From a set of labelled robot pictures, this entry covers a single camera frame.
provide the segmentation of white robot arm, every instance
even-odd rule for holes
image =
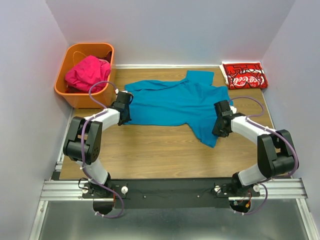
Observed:
[[[129,104],[132,102],[132,94],[119,91],[116,101],[109,108],[85,118],[74,117],[71,120],[69,130],[63,145],[63,153],[70,157],[81,167],[83,165],[81,154],[81,134],[86,120],[94,117],[85,128],[85,164],[86,172],[99,184],[110,187],[110,174],[101,164],[99,159],[102,131],[112,125],[122,125],[130,121]]]
[[[238,133],[257,145],[257,164],[236,172],[232,176],[232,190],[245,189],[266,179],[288,173],[294,169],[295,159],[289,146],[277,137],[281,135],[292,147],[293,141],[287,130],[270,129],[258,123],[251,124],[247,116],[235,113],[227,100],[214,104],[217,120],[212,133],[218,137],[227,137],[229,133]]]

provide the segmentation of teal shirt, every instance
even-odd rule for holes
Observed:
[[[134,96],[127,124],[179,126],[188,124],[205,145],[214,147],[217,115],[214,104],[229,100],[226,86],[212,86],[214,73],[188,70],[181,81],[143,80],[127,84]]]

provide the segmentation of wooden floor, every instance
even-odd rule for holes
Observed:
[[[219,68],[198,70],[214,72],[213,85],[225,86]],[[186,72],[185,68],[119,69],[115,84],[123,90],[126,84],[140,80],[180,81]],[[260,89],[230,90],[229,96],[251,96],[264,103]],[[246,115],[261,112],[260,106],[249,99],[237,99],[234,105],[238,112]],[[98,111],[76,109],[75,116],[86,117]],[[252,119],[264,126],[272,126],[268,111]],[[219,138],[216,146],[211,148],[200,143],[186,124],[114,125],[102,133],[99,158],[113,179],[230,177],[257,163],[257,147],[243,136],[232,133],[227,138]],[[79,166],[65,157],[60,179],[77,180],[81,177],[84,174]]]

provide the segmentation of white baseboard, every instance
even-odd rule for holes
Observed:
[[[219,68],[219,64],[116,64],[116,69],[197,69]]]

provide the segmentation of basket handle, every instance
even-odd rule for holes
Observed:
[[[75,66],[75,54],[76,53],[79,53],[79,54],[82,54],[85,58],[87,57],[84,53],[80,52],[80,51],[74,51],[73,52],[73,55],[72,55],[72,61],[73,61],[73,66]]]

